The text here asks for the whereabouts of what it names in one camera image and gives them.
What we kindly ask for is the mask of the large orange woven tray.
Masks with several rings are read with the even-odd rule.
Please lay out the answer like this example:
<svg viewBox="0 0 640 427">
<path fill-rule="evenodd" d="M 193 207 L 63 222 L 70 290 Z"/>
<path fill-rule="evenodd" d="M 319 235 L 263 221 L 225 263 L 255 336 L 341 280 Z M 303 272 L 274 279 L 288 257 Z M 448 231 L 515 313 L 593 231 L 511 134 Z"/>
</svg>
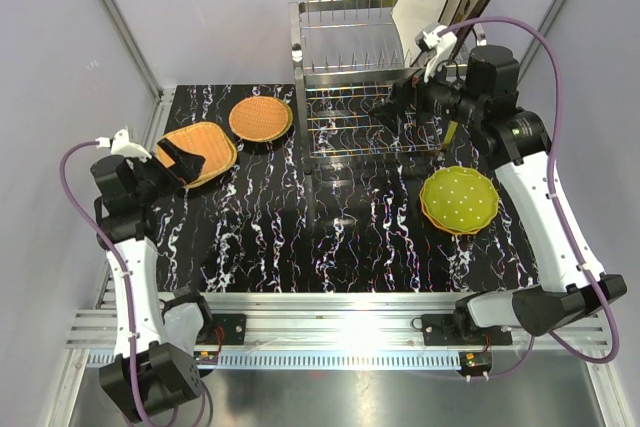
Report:
<svg viewBox="0 0 640 427">
<path fill-rule="evenodd" d="M 185 189 L 199 187 L 227 172 L 236 162 L 237 150 L 235 145 L 225 138 L 224 143 L 213 150 L 209 149 L 205 155 L 205 165 L 199 177 L 184 186 Z"/>
</svg>

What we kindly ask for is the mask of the green polka-dot plate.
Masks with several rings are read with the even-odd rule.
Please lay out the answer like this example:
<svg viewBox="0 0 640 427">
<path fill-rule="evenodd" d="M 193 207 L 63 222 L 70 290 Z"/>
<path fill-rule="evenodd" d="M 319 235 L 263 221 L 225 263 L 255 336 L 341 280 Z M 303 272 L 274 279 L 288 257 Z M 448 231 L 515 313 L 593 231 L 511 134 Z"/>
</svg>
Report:
<svg viewBox="0 0 640 427">
<path fill-rule="evenodd" d="M 419 199 L 442 225 L 460 231 L 487 227 L 497 216 L 500 202 L 488 177 L 461 166 L 442 168 L 428 177 Z"/>
</svg>

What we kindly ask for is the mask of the orange polka-dot plate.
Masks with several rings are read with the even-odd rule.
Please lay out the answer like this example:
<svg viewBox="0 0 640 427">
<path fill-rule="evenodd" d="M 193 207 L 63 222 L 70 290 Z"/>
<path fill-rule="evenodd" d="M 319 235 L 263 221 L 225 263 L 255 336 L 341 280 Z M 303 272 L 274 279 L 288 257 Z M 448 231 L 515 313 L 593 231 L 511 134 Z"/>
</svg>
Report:
<svg viewBox="0 0 640 427">
<path fill-rule="evenodd" d="M 435 219 L 433 216 L 429 214 L 426 204 L 422 200 L 420 200 L 420 206 L 421 206 L 422 214 L 431 222 L 431 224 L 435 228 L 439 229 L 440 231 L 446 232 L 453 236 L 460 236 L 460 235 L 476 235 L 482 230 L 482 229 L 473 229 L 473 230 L 460 231 L 460 230 L 455 230 L 455 229 L 445 227 L 437 219 Z"/>
</svg>

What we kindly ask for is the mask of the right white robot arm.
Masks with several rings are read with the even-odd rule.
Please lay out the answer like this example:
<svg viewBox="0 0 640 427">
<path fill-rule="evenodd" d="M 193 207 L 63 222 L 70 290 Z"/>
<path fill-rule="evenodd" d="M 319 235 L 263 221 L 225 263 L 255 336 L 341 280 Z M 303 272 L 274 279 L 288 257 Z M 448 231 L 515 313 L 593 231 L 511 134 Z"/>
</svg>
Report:
<svg viewBox="0 0 640 427">
<path fill-rule="evenodd" d="M 475 344 L 489 328 L 520 326 L 534 337 L 603 312 L 613 318 L 612 302 L 627 286 L 608 274 L 588 246 L 564 194 L 552 157 L 550 134 L 534 112 L 518 104 L 519 63 L 510 49 L 474 48 L 463 79 L 449 82 L 447 47 L 425 47 L 407 77 L 370 116 L 395 126 L 408 107 L 419 121 L 430 116 L 468 127 L 471 143 L 506 190 L 522 221 L 538 267 L 529 288 L 477 293 L 458 301 L 453 332 Z"/>
</svg>

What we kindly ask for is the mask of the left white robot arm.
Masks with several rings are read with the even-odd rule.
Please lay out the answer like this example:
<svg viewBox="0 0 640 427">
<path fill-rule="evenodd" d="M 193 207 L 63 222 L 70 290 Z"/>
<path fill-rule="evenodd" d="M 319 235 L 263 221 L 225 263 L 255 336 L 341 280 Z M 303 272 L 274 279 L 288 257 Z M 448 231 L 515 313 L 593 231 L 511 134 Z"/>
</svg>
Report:
<svg viewBox="0 0 640 427">
<path fill-rule="evenodd" d="M 175 414 L 203 394 L 194 350 L 213 337 L 215 320 L 197 292 L 161 302 L 152 205 L 194 179 L 204 159 L 177 150 L 180 166 L 167 168 L 124 131 L 98 144 L 110 153 L 91 167 L 100 191 L 93 222 L 111 269 L 117 315 L 114 359 L 99 380 L 128 422 L 150 426 L 152 416 Z"/>
</svg>

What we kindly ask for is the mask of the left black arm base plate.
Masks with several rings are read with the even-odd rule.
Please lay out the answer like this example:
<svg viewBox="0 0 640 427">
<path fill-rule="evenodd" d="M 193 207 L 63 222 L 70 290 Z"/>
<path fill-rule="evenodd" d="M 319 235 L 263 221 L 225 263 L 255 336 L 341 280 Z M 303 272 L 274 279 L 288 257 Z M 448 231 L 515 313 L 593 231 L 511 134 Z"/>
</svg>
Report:
<svg viewBox="0 0 640 427">
<path fill-rule="evenodd" d="M 213 314 L 198 334 L 198 345 L 240 346 L 245 343 L 247 316 L 240 313 Z"/>
</svg>

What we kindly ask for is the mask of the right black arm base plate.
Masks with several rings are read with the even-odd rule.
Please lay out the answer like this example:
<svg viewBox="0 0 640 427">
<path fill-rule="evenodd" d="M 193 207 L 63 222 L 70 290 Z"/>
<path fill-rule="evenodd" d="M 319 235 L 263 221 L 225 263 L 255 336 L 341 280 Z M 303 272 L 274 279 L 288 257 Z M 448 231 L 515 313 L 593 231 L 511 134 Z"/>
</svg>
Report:
<svg viewBox="0 0 640 427">
<path fill-rule="evenodd" d="M 452 314 L 423 314 L 419 320 L 419 330 L 425 346 L 492 347 L 513 344 L 511 333 L 503 331 L 500 327 L 483 328 L 463 334 L 455 325 Z"/>
</svg>

